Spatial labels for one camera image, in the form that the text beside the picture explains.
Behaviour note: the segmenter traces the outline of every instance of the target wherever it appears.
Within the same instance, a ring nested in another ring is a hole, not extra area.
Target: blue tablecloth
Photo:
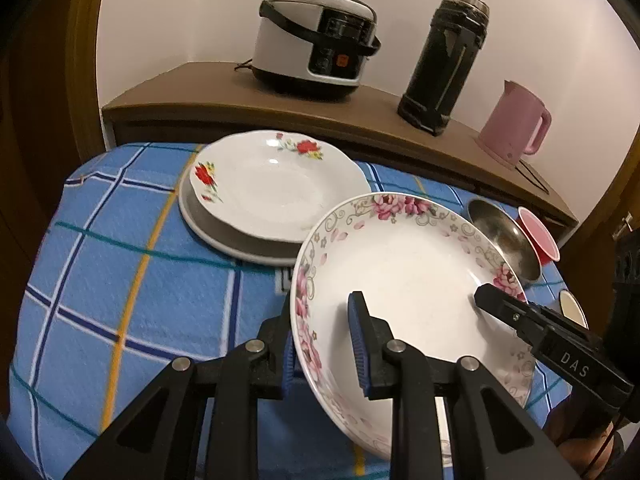
[[[66,181],[25,291],[9,377],[8,426],[46,478],[61,479],[170,359],[223,356],[280,312],[290,269],[243,265],[182,220],[174,190],[197,149],[128,144]],[[427,195],[459,214],[475,196],[358,164],[372,190]],[[550,304],[562,288],[551,264],[526,295]],[[542,425],[567,393],[536,365],[529,413]],[[354,446],[304,379],[286,400],[261,401],[258,410],[261,479],[387,478],[388,463]]]

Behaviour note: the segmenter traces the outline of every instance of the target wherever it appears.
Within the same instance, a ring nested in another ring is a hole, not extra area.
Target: rice cooker handle
[[[345,54],[366,57],[373,56],[380,49],[380,40],[377,37],[373,38],[371,46],[369,46],[348,38],[333,38],[316,30],[303,27],[287,18],[267,0],[260,4],[259,13],[261,17],[271,20],[289,34],[323,48],[331,48]]]

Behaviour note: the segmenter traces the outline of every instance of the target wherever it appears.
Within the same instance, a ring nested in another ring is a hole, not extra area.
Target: white wall
[[[100,103],[187,60],[248,59],[260,1],[103,0]],[[363,1],[378,13],[383,45],[364,83],[401,94],[440,0]],[[532,163],[582,220],[640,123],[640,51],[605,0],[485,1],[491,9],[487,41],[453,117],[479,130],[505,78],[535,92],[553,122]]]

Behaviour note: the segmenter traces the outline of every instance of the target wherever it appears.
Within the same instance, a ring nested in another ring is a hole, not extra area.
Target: screw
[[[246,348],[248,352],[256,354],[264,350],[264,342],[259,339],[251,339],[244,344],[244,348]]]
[[[183,372],[188,370],[191,366],[191,361],[188,357],[177,357],[171,363],[171,368],[173,368],[176,372]]]
[[[478,359],[471,357],[470,355],[464,356],[460,359],[460,364],[465,370],[469,370],[470,372],[474,372],[480,367]]]
[[[392,352],[397,354],[402,353],[406,350],[406,343],[404,341],[400,341],[399,339],[392,339],[386,343],[386,347],[389,348]]]

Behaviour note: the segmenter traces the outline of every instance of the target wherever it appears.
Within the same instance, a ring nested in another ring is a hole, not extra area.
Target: triangular cutout
[[[169,390],[162,388],[156,393],[135,418],[122,430],[116,442],[123,447],[130,447],[140,453],[148,453],[154,444],[158,425]]]
[[[484,388],[481,395],[494,434],[495,447],[499,453],[507,454],[533,444],[533,437],[529,431],[520,424],[491,388]]]

